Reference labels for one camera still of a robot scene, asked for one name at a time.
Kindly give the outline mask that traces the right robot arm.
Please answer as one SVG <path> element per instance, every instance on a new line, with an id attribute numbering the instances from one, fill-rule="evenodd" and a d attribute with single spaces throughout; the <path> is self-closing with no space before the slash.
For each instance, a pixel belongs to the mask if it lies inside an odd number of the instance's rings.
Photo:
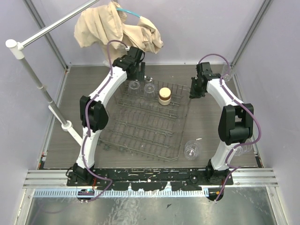
<path id="1" fill-rule="evenodd" d="M 217 130 L 220 143 L 204 172 L 207 182 L 215 185 L 228 175 L 234 154 L 242 150 L 241 145 L 252 137 L 254 107 L 236 98 L 220 79 L 221 74 L 212 72 L 210 63 L 197 64 L 196 72 L 196 76 L 191 78 L 189 97 L 202 98 L 208 93 L 222 110 Z"/>

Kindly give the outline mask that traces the clear tumbler from corner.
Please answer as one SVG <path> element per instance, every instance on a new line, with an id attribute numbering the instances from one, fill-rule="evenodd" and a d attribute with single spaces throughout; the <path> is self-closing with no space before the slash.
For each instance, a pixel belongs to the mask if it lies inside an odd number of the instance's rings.
<path id="1" fill-rule="evenodd" d="M 156 86 L 152 83 L 145 84 L 143 95 L 145 98 L 154 98 L 156 96 Z"/>

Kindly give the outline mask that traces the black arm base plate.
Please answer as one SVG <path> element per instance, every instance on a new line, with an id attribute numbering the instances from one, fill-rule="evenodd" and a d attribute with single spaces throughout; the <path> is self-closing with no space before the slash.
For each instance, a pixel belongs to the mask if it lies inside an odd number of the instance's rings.
<path id="1" fill-rule="evenodd" d="M 203 186 L 233 184 L 230 171 L 210 171 L 204 168 L 98 168 L 92 175 L 87 171 L 83 177 L 76 175 L 73 168 L 66 172 L 68 187 L 93 187 L 96 190 L 114 191 L 162 191 L 167 185 L 172 191 L 202 190 Z"/>

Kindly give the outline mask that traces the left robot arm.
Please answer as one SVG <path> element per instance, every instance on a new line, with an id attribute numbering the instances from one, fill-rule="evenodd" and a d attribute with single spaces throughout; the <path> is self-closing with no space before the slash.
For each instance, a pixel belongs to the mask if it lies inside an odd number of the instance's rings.
<path id="1" fill-rule="evenodd" d="M 106 106 L 116 90 L 126 80 L 145 79 L 145 52 L 137 47 L 129 47 L 127 53 L 110 62 L 110 71 L 101 84 L 88 96 L 80 98 L 80 119 L 82 122 L 82 144 L 79 156 L 73 165 L 71 178 L 88 186 L 94 180 L 92 170 L 99 136 L 109 121 Z"/>

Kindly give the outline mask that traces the beige brown travel cup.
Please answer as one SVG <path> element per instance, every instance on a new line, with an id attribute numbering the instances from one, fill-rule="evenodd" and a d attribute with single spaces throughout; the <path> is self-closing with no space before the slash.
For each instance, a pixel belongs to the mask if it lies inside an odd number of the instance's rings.
<path id="1" fill-rule="evenodd" d="M 163 87 L 159 90 L 158 101 L 161 105 L 168 105 L 171 102 L 171 90 Z"/>

